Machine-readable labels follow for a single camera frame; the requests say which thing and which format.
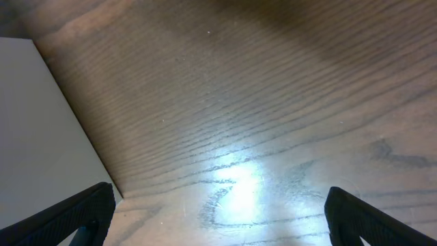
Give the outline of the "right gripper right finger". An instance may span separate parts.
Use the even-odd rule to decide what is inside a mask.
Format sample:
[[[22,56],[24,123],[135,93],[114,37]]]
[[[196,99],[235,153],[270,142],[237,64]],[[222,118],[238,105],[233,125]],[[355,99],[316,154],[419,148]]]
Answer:
[[[339,187],[331,187],[324,205],[334,246],[435,245],[436,240],[390,217]]]

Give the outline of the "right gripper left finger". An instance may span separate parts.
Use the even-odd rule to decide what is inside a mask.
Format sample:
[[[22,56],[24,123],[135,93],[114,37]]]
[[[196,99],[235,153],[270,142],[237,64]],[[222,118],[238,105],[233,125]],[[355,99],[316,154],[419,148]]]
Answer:
[[[1,230],[2,245],[58,245],[71,234],[71,245],[104,243],[115,211],[112,184],[99,182],[37,214]]]

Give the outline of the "white cardboard box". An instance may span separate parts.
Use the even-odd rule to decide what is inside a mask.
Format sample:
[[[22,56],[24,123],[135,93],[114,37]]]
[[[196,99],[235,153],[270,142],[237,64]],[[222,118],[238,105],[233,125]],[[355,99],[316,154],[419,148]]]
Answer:
[[[111,178],[31,40],[1,39],[1,227]]]

